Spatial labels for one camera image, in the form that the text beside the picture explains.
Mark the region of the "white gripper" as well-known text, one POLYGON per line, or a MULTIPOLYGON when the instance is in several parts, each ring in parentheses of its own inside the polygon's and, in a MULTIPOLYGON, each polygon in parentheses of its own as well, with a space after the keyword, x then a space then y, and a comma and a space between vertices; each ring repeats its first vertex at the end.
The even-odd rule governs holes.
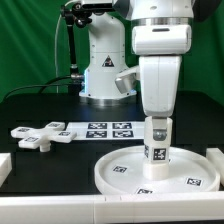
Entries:
POLYGON ((164 141, 167 137, 167 120, 174 110, 180 56, 141 56, 139 65, 116 75, 115 84, 121 93, 132 90, 140 82, 143 111, 153 116, 153 139, 164 141))

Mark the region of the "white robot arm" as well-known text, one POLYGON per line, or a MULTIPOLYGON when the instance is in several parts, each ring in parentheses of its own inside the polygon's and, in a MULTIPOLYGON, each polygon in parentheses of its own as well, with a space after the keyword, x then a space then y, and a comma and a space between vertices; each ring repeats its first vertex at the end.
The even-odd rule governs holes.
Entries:
POLYGON ((182 55, 192 43, 190 22, 207 19, 221 1, 81 0, 73 13, 90 34, 82 96, 121 100, 139 81, 144 141, 169 141, 182 55))

